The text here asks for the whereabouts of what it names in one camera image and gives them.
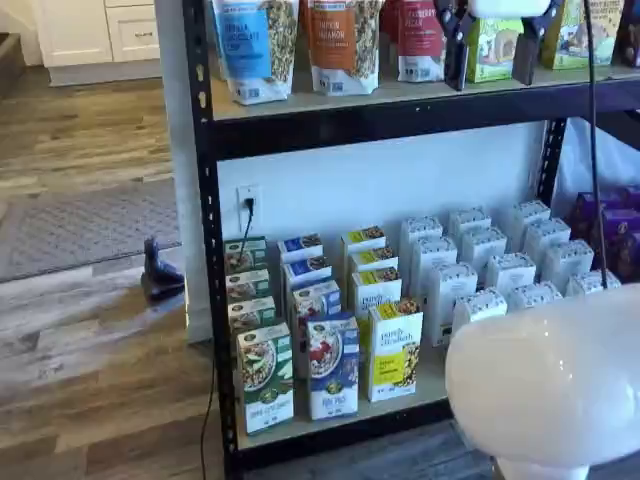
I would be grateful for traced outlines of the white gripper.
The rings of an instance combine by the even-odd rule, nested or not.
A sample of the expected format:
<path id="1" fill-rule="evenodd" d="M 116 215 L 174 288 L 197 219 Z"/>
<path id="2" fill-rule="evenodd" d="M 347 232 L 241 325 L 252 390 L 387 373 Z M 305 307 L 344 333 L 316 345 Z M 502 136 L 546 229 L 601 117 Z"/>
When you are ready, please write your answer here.
<path id="1" fill-rule="evenodd" d="M 518 35 L 512 78 L 532 85 L 540 46 L 545 34 L 560 12 L 557 0 L 435 0 L 437 18 L 446 37 L 445 83 L 456 91 L 465 86 L 469 54 L 469 32 L 475 16 L 529 16 L 522 18 L 523 31 Z"/>

